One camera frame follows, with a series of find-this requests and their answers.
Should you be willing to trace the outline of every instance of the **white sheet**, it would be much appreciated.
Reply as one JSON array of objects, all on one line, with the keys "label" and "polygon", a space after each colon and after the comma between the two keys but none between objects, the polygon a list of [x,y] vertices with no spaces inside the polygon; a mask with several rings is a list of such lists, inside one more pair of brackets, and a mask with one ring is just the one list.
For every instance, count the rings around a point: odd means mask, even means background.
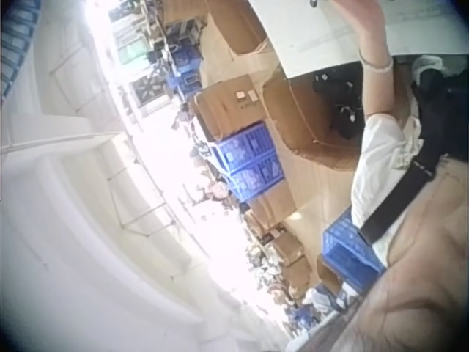
[{"label": "white sheet", "polygon": [[[469,54],[464,23],[443,0],[381,0],[393,55]],[[288,78],[358,60],[351,28],[328,0],[249,0]]]}]

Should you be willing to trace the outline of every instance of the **woman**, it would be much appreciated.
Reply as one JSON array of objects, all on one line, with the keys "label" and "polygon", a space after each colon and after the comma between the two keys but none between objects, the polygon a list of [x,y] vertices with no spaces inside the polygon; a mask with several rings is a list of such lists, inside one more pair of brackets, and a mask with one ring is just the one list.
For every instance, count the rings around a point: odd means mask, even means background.
[{"label": "woman", "polygon": [[[352,185],[352,220],[361,228],[405,173],[392,164],[405,138],[392,117],[393,64],[379,1],[331,1],[355,31],[363,63],[366,127]],[[388,270],[301,351],[450,351],[467,322],[467,173],[451,159],[438,166],[373,247]]]}]

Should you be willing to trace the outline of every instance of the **black strap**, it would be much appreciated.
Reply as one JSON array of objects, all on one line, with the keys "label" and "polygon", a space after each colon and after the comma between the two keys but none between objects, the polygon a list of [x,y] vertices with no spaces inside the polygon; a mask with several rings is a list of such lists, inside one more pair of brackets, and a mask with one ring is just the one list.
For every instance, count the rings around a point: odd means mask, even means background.
[{"label": "black strap", "polygon": [[368,245],[371,246],[378,241],[417,197],[422,188],[435,178],[435,170],[440,157],[440,147],[424,143],[402,179],[359,230],[362,239]]}]

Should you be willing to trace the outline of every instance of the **bracelet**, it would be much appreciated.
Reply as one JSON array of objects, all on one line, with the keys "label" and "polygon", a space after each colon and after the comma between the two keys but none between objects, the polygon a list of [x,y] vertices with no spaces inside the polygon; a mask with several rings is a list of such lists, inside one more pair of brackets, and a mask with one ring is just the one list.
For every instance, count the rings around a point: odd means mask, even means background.
[{"label": "bracelet", "polygon": [[374,73],[388,73],[388,72],[391,72],[394,68],[394,60],[391,56],[389,57],[388,65],[385,67],[376,67],[375,65],[366,61],[363,55],[361,54],[360,50],[358,51],[358,57],[360,58],[360,61],[361,61],[361,64],[363,65],[364,70],[368,70]]}]

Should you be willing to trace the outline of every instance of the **skin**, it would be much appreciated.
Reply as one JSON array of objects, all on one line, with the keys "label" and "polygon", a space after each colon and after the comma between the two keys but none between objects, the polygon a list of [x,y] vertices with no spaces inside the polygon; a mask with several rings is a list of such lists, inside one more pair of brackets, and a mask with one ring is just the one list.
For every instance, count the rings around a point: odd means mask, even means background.
[{"label": "skin", "polygon": [[[364,59],[385,67],[390,56],[378,0],[331,1],[354,28]],[[393,111],[392,73],[364,71],[363,108],[367,116]],[[302,351],[447,351],[467,322],[467,178],[467,164],[438,168],[391,243],[389,269],[340,328],[332,349],[311,339]]]}]

